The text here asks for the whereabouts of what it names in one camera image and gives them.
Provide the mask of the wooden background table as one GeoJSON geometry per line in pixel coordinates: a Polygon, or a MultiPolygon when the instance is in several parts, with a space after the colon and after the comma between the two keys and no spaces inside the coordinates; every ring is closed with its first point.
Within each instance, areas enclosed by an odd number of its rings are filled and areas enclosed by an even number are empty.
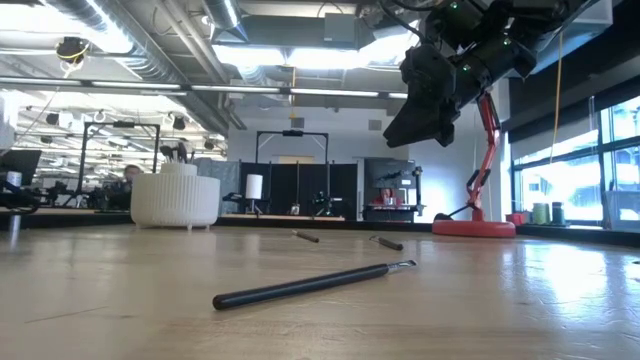
{"type": "Polygon", "coordinates": [[[223,214],[220,218],[245,220],[284,220],[284,221],[329,221],[344,222],[344,217],[338,216],[302,216],[302,215],[265,215],[265,214],[223,214]]]}
{"type": "Polygon", "coordinates": [[[33,215],[130,215],[129,211],[96,210],[85,208],[39,208],[33,215]]]}

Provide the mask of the grey partition panel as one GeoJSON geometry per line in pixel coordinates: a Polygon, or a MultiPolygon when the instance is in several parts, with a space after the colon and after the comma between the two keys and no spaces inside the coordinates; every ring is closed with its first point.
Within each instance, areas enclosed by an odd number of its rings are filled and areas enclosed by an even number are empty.
{"type": "Polygon", "coordinates": [[[194,164],[198,168],[198,175],[218,179],[220,182],[219,214],[224,215],[238,211],[238,204],[224,201],[230,193],[240,192],[240,163],[216,161],[209,158],[197,158],[194,164]]]}

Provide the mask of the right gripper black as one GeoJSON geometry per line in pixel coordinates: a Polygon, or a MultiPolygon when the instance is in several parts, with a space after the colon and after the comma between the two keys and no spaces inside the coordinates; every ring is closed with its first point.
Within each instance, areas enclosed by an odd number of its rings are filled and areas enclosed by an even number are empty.
{"type": "Polygon", "coordinates": [[[460,109],[480,95],[474,68],[463,67],[432,44],[406,51],[400,70],[407,100],[383,132],[389,147],[431,139],[447,147],[454,141],[460,109]]]}

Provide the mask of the black monitor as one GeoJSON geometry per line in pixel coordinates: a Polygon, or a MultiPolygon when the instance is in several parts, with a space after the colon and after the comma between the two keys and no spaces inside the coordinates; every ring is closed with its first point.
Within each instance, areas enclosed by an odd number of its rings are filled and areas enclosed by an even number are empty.
{"type": "Polygon", "coordinates": [[[41,150],[9,150],[4,155],[1,155],[0,180],[6,180],[8,171],[17,171],[22,173],[21,186],[30,186],[41,154],[41,150]]]}

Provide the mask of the person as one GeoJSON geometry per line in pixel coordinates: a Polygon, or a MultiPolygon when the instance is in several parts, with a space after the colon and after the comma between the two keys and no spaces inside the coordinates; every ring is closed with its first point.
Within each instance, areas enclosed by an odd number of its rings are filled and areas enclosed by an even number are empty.
{"type": "Polygon", "coordinates": [[[371,205],[399,206],[404,204],[404,199],[396,194],[393,188],[380,188],[379,195],[371,202],[371,205]]]}
{"type": "Polygon", "coordinates": [[[137,165],[127,165],[123,177],[105,188],[106,210],[128,211],[131,205],[131,193],[135,177],[142,173],[137,165]]]}

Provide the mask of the black metal frame rig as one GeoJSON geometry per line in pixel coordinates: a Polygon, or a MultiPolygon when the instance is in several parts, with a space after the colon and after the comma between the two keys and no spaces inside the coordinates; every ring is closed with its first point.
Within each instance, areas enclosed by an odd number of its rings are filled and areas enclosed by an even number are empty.
{"type": "Polygon", "coordinates": [[[143,124],[143,123],[128,122],[128,121],[124,121],[124,120],[118,120],[118,121],[112,121],[112,122],[102,122],[102,123],[96,122],[96,121],[85,122],[84,123],[84,130],[83,130],[83,137],[82,137],[81,154],[80,154],[78,184],[77,184],[76,190],[74,191],[75,195],[77,195],[77,196],[79,196],[79,195],[91,195],[91,192],[84,191],[82,186],[84,184],[85,162],[86,162],[86,155],[87,155],[87,144],[88,144],[88,141],[92,138],[92,135],[89,134],[89,130],[90,130],[90,128],[92,126],[97,126],[98,130],[103,129],[106,126],[111,126],[111,127],[114,127],[114,128],[136,128],[136,127],[153,128],[155,130],[155,134],[151,136],[151,138],[154,140],[152,172],[153,173],[157,172],[158,151],[159,151],[159,145],[160,145],[160,126],[158,124],[143,124]]]}
{"type": "MultiPolygon", "coordinates": [[[[329,200],[327,202],[327,206],[324,206],[323,209],[330,211],[330,191],[331,191],[331,183],[330,183],[330,162],[329,162],[329,139],[330,139],[330,135],[329,133],[326,132],[305,132],[303,130],[296,130],[296,129],[289,129],[289,130],[281,130],[281,131],[272,131],[272,130],[258,130],[256,132],[256,137],[255,137],[255,156],[254,156],[254,163],[259,163],[259,153],[260,153],[260,149],[262,146],[264,146],[266,143],[268,143],[268,140],[261,143],[260,142],[260,138],[263,134],[269,134],[269,135],[281,135],[283,137],[304,137],[304,136],[310,136],[310,137],[314,137],[314,136],[321,136],[324,138],[325,140],[325,145],[321,146],[321,148],[324,149],[324,166],[325,166],[325,177],[326,177],[326,189],[323,192],[324,195],[329,197],[329,200]]],[[[300,195],[300,189],[299,189],[299,185],[300,185],[300,165],[298,162],[296,162],[296,204],[300,204],[299,201],[299,195],[300,195]]]]}

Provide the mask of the black partition panel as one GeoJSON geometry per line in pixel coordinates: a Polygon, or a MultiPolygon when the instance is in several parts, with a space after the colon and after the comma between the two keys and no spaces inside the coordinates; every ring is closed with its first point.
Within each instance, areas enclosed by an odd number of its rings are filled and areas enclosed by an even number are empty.
{"type": "MultiPolygon", "coordinates": [[[[319,191],[326,189],[324,164],[300,165],[299,215],[312,216],[311,200],[319,191]]],[[[346,220],[357,218],[357,165],[330,165],[330,196],[342,197],[346,220]]],[[[242,163],[240,166],[241,192],[245,192],[246,176],[263,176],[262,199],[259,209],[271,215],[290,215],[296,204],[296,164],[242,163]]]]}

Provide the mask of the red desk lamp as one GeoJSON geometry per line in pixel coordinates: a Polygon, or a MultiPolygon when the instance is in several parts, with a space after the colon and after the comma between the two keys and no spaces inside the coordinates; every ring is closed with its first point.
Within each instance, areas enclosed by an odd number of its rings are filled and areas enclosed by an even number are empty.
{"type": "Polygon", "coordinates": [[[500,121],[489,92],[484,92],[476,104],[487,133],[487,150],[484,159],[466,183],[469,196],[466,204],[450,214],[438,214],[434,218],[432,232],[446,236],[514,238],[516,227],[513,223],[486,221],[484,217],[481,194],[490,178],[493,160],[500,144],[500,121]]]}

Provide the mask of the long black flat-tip makeup brush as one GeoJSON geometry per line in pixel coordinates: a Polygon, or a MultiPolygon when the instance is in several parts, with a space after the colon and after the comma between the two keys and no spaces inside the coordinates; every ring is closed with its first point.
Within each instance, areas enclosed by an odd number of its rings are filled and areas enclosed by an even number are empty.
{"type": "Polygon", "coordinates": [[[213,297],[212,306],[218,311],[228,310],[376,279],[416,266],[414,260],[382,263],[261,288],[218,294],[213,297]]]}

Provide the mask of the white cylinder lamp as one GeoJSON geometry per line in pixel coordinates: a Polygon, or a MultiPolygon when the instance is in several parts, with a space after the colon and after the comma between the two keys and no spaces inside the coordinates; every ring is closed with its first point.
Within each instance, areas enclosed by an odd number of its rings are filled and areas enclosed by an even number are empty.
{"type": "Polygon", "coordinates": [[[245,184],[245,199],[250,204],[250,211],[259,214],[257,202],[262,199],[263,176],[259,174],[248,174],[245,184]]]}

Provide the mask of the long overhead light bar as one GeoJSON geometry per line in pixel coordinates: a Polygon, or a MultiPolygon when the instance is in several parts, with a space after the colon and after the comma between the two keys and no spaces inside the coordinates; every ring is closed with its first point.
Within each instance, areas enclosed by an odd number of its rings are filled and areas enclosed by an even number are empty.
{"type": "Polygon", "coordinates": [[[270,87],[270,86],[235,86],[235,85],[191,85],[172,83],[149,82],[124,82],[104,80],[83,80],[63,78],[36,78],[0,76],[0,87],[21,88],[33,87],[37,89],[65,88],[65,89],[95,89],[97,92],[107,90],[134,91],[141,94],[175,95],[187,92],[215,92],[232,94],[259,94],[259,95],[308,95],[331,97],[354,97],[366,99],[391,99],[406,100],[408,96],[400,92],[344,90],[344,89],[320,89],[320,88],[296,88],[296,87],[270,87]]]}

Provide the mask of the white ribbed brush holder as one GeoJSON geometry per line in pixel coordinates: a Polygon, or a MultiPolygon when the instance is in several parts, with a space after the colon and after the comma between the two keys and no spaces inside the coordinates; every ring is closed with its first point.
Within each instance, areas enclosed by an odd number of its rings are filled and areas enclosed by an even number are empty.
{"type": "Polygon", "coordinates": [[[219,216],[220,182],[192,164],[165,163],[133,181],[130,215],[138,227],[208,228],[219,216]]]}

